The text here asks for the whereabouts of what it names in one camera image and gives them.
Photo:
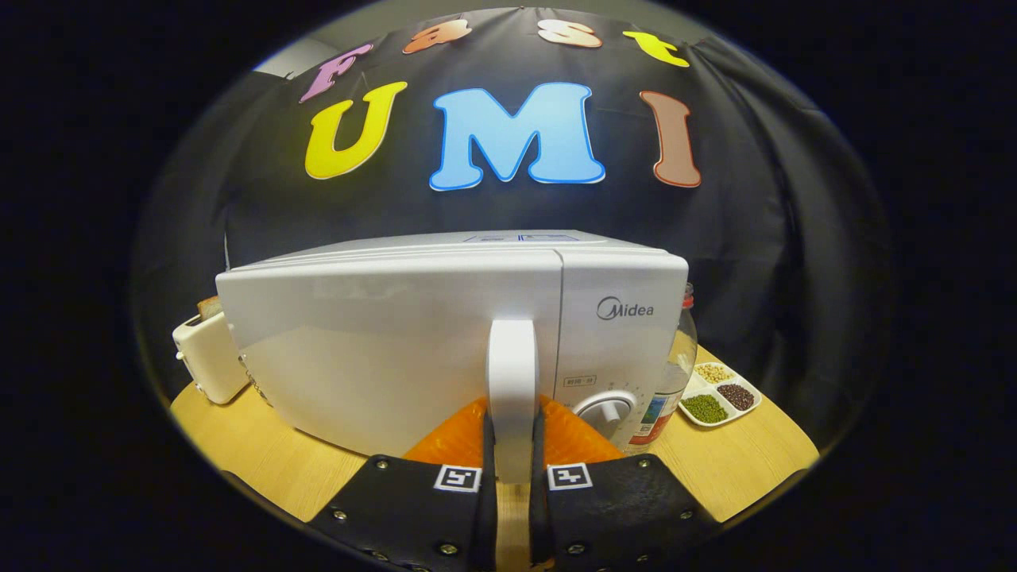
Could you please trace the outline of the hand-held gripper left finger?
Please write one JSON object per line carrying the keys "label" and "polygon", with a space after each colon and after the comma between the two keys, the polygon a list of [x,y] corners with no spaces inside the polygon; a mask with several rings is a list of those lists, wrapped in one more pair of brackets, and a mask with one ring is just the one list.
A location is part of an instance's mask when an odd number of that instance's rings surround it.
{"label": "hand-held gripper left finger", "polygon": [[377,454],[309,520],[331,542],[407,571],[497,568],[497,479],[481,397],[400,457]]}

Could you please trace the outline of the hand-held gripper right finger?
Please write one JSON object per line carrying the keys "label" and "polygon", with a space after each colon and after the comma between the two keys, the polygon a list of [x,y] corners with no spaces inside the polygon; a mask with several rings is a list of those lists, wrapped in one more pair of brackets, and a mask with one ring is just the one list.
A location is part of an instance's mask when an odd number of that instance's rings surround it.
{"label": "hand-held gripper right finger", "polygon": [[534,424],[531,568],[668,571],[719,532],[654,454],[626,456],[547,396]]}

